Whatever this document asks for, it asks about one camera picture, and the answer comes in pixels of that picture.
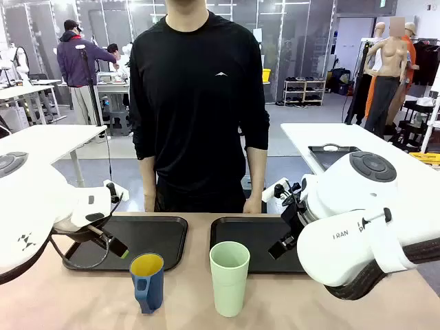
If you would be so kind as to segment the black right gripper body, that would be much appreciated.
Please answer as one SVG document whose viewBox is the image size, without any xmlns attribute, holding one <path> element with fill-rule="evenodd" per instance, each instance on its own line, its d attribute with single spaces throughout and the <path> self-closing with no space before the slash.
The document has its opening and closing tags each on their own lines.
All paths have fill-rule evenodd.
<svg viewBox="0 0 440 330">
<path fill-rule="evenodd" d="M 281 213 L 281 219 L 290 227 L 289 236 L 298 238 L 307 225 L 304 217 L 306 210 L 307 208 L 303 202 L 291 201 Z"/>
</svg>

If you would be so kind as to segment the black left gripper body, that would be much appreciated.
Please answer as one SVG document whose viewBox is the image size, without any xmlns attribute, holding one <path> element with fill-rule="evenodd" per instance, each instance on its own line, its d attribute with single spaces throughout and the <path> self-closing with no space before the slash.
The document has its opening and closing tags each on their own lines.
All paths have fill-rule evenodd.
<svg viewBox="0 0 440 330">
<path fill-rule="evenodd" d="M 77 232 L 71 233 L 70 238 L 79 243 L 94 239 L 101 239 L 102 235 L 105 235 L 108 239 L 110 239 L 112 234 L 104 228 L 108 221 L 108 219 L 101 219 L 99 221 L 90 223 L 89 225 L 79 229 Z"/>
</svg>

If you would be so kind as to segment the person's left hand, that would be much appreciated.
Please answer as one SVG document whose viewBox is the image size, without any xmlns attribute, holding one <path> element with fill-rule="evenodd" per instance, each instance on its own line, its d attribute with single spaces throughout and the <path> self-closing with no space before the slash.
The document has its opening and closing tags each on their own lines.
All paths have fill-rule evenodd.
<svg viewBox="0 0 440 330">
<path fill-rule="evenodd" d="M 243 206 L 243 214 L 261 214 L 262 201 L 258 198 L 250 197 L 246 199 Z"/>
</svg>

